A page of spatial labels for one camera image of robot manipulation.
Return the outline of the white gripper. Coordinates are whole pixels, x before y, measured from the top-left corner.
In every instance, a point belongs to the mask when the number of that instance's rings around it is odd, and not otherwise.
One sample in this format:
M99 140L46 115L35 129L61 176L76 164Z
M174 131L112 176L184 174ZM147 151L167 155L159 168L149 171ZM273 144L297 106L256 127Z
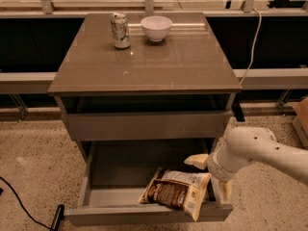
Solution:
M225 201L230 199L233 186L233 181L231 179L239 171L241 164L237 160L237 157L230 152L227 147L221 147L210 155L191 155L184 163L197 167L198 169L205 169L208 167L209 172L220 181L218 182L218 187L222 193L223 199Z

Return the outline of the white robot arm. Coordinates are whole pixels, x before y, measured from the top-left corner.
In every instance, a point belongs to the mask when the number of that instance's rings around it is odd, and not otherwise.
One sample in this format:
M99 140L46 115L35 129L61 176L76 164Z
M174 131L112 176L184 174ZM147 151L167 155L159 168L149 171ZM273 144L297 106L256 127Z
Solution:
M184 163L208 168L218 180L225 200L232 192L232 179L237 172L255 162L267 164L308 185L308 151L279 143L270 129L262 127L235 127L226 136L223 147L211 154L189 156Z

